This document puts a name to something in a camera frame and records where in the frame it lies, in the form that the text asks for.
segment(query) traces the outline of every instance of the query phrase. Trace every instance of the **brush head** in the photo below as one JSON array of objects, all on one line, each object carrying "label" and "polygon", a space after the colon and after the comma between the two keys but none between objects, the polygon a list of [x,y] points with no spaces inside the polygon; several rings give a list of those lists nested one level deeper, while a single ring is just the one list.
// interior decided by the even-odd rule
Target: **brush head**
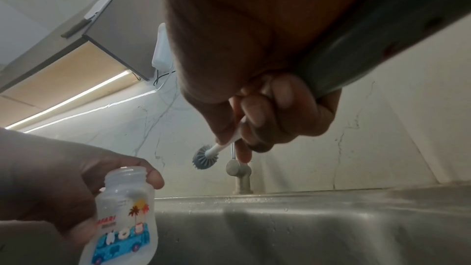
[{"label": "brush head", "polygon": [[198,170],[206,170],[211,168],[217,161],[217,155],[211,159],[205,156],[205,152],[210,149],[211,146],[205,145],[198,150],[193,156],[193,164]]}]

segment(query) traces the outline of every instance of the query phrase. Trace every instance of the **person's left hand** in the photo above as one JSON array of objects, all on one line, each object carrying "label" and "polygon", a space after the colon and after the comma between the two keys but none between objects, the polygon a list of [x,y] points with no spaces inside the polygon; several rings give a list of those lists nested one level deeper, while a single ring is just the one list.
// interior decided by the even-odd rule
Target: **person's left hand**
[{"label": "person's left hand", "polygon": [[79,245],[95,234],[95,196],[109,171],[142,166],[147,183],[164,186],[144,159],[1,128],[0,157],[0,220],[47,221]]}]

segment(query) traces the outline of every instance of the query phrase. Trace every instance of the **cartoon animal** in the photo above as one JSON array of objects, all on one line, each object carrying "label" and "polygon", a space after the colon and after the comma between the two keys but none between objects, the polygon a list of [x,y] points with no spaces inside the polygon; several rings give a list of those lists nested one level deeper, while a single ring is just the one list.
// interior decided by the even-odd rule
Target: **cartoon animal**
[{"label": "cartoon animal", "polygon": [[130,230],[129,228],[123,228],[121,231],[118,233],[118,239],[119,240],[124,240],[129,237]]},{"label": "cartoon animal", "polygon": [[110,245],[110,244],[114,243],[114,240],[115,240],[114,230],[112,230],[111,232],[109,232],[106,235],[106,244]]},{"label": "cartoon animal", "polygon": [[134,228],[134,233],[135,234],[141,234],[144,231],[144,224],[143,223],[138,223],[136,227]]}]

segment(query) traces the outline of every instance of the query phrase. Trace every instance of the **sink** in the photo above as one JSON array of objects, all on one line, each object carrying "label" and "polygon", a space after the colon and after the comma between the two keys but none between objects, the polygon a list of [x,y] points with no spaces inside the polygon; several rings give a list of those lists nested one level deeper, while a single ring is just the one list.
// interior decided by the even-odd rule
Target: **sink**
[{"label": "sink", "polygon": [[[469,198],[471,185],[159,198],[150,264],[468,265]],[[76,264],[80,254],[47,224],[3,223],[3,244],[2,265]]]}]

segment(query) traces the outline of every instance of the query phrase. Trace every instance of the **metal faucet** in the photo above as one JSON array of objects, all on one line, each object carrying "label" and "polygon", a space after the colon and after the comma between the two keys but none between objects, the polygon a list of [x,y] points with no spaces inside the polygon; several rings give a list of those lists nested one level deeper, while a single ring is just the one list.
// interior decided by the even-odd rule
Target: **metal faucet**
[{"label": "metal faucet", "polygon": [[226,164],[227,174],[235,177],[235,191],[234,195],[253,194],[250,188],[250,175],[252,169],[246,163],[241,163],[236,160],[236,152],[234,150],[234,143],[231,144],[232,159]]}]

